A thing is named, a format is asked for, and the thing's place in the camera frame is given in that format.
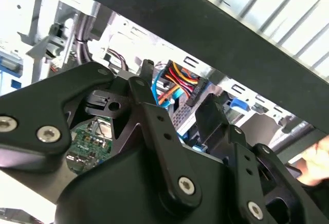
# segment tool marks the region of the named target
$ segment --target screw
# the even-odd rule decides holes
[[[266,153],[269,154],[269,149],[267,147],[265,147],[265,146],[263,146],[263,151],[265,151]]]
[[[104,70],[104,69],[98,69],[98,72],[100,73],[100,74],[103,74],[103,75],[108,75],[108,72],[106,71],[106,70]]]
[[[12,117],[0,116],[0,133],[7,133],[15,130],[17,127],[17,121]]]
[[[248,209],[256,219],[258,219],[258,220],[263,219],[263,217],[264,217],[263,211],[256,203],[248,202]]]
[[[192,195],[195,192],[193,182],[187,177],[180,177],[178,180],[178,185],[181,190],[187,195]]]
[[[234,130],[235,130],[237,133],[242,134],[242,131],[241,131],[239,128],[235,127]]]
[[[37,131],[36,136],[44,143],[54,143],[61,137],[61,132],[54,126],[46,125]]]
[[[136,80],[136,83],[139,84],[139,85],[141,85],[141,86],[144,86],[145,85],[144,82],[141,81],[141,80]]]

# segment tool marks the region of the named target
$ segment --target blue connector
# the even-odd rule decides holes
[[[250,110],[249,105],[246,102],[241,101],[238,98],[234,98],[232,100],[232,102],[230,104],[230,108],[232,108],[232,109],[238,108],[238,109],[242,109],[242,110],[244,110],[246,112],[248,112]]]

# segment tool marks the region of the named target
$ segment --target electronic component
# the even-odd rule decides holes
[[[66,161],[73,172],[81,174],[110,157],[112,131],[109,120],[96,117],[91,123],[76,128],[71,137]]]

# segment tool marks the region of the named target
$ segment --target metal frame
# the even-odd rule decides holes
[[[329,134],[327,83],[207,0],[97,1]]]

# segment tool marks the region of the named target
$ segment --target mounting hole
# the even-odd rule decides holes
[[[246,169],[246,171],[247,171],[248,174],[253,175],[252,170]]]
[[[159,121],[164,121],[165,119],[162,116],[157,116]]]
[[[136,83],[139,84],[139,85],[141,85],[141,86],[144,86],[145,85],[144,82],[141,81],[141,80],[136,80]]]
[[[164,136],[166,139],[171,140],[171,135],[170,135],[170,134],[165,133],[163,136]]]
[[[110,111],[118,111],[120,109],[120,103],[118,102],[112,102],[108,106]]]

